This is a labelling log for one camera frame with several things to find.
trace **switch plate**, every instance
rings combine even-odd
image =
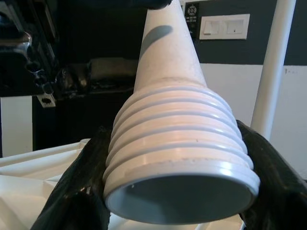
[[[246,39],[249,17],[250,14],[202,17],[200,40]]]

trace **white wall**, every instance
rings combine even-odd
[[[262,66],[202,64],[208,87],[230,105],[236,119],[250,126]],[[307,66],[286,66],[271,143],[307,179]]]
[[[31,152],[32,97],[1,98],[2,154]]]

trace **white pipe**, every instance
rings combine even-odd
[[[106,165],[107,207],[140,222],[222,219],[258,194],[235,118],[206,86],[178,0],[148,11],[135,91],[115,118]]]
[[[277,0],[251,127],[270,139],[296,0]]]

